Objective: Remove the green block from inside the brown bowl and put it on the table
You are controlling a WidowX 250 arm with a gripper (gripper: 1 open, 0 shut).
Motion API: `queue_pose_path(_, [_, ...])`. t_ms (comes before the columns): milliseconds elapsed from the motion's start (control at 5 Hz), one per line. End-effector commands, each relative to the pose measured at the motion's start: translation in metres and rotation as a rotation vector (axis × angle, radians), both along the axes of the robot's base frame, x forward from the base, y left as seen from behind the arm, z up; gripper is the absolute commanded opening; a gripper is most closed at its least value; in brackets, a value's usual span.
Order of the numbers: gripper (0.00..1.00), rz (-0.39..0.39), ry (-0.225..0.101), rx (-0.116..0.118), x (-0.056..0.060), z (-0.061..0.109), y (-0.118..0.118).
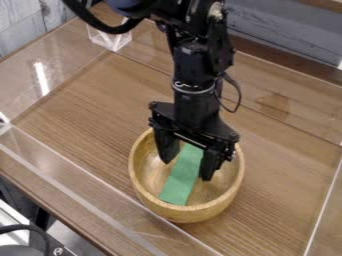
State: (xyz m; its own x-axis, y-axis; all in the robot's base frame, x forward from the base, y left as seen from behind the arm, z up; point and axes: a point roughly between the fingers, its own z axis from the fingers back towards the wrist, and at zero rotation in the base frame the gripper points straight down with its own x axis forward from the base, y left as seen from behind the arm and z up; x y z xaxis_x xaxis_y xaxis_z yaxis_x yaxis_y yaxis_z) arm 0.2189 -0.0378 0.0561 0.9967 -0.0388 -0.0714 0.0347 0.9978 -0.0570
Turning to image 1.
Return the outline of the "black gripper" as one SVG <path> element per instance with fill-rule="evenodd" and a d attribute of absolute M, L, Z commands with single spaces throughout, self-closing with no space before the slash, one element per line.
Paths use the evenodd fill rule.
<path fill-rule="evenodd" d="M 149 126 L 157 153 L 168 164 L 180 151 L 180 141 L 197 146 L 203 151 L 199 177 L 209 181 L 226 160 L 234 158 L 239 134 L 220 119 L 222 83 L 204 88 L 172 85 L 173 102 L 152 101 L 148 104 Z"/>

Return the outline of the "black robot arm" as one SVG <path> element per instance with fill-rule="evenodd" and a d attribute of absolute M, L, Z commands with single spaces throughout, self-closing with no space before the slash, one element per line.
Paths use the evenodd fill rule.
<path fill-rule="evenodd" d="M 173 101 L 151 102 L 149 125 L 159 157 L 168 163 L 187 142 L 203 150 L 199 177 L 208 181 L 234 158 L 239 134 L 220 119 L 226 70 L 235 49 L 227 33 L 224 0 L 107 0 L 129 18 L 148 18 L 165 33 L 173 61 Z"/>

